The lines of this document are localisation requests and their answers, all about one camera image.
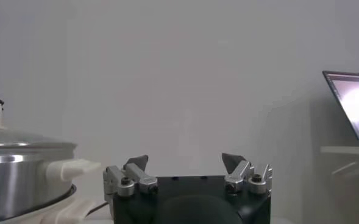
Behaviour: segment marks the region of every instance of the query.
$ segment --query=metal gripper jaw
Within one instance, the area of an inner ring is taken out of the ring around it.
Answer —
[[[158,191],[157,178],[146,174],[145,167],[148,156],[131,158],[119,169],[117,166],[109,166],[104,171],[105,200],[110,201],[113,194],[120,197],[130,197],[135,193],[135,185],[145,194],[155,194]]]
[[[254,194],[271,193],[272,167],[270,165],[258,167],[255,173],[255,167],[242,156],[223,153],[222,161],[229,173],[224,177],[227,193],[240,192],[245,185]]]

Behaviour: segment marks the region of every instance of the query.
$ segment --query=white shelf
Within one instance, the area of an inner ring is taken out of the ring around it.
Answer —
[[[322,146],[321,152],[359,155],[359,145],[358,146]]]

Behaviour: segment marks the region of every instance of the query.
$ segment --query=laptop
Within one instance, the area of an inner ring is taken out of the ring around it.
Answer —
[[[323,71],[359,140],[359,73]]]

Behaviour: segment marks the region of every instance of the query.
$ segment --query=pot handle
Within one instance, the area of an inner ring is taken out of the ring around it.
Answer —
[[[84,220],[94,208],[95,202],[88,199],[77,199],[62,210],[43,217],[40,224],[77,224]]]
[[[85,159],[69,159],[54,161],[46,168],[46,179],[49,181],[71,181],[73,178],[95,171],[101,167],[100,163]]]

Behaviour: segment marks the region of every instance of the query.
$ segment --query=screw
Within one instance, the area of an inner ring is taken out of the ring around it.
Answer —
[[[259,174],[255,174],[253,177],[252,177],[252,181],[255,182],[255,183],[259,183],[262,181],[262,176],[259,175]]]
[[[121,185],[128,185],[128,184],[130,184],[130,179],[127,177],[123,177],[121,179]]]

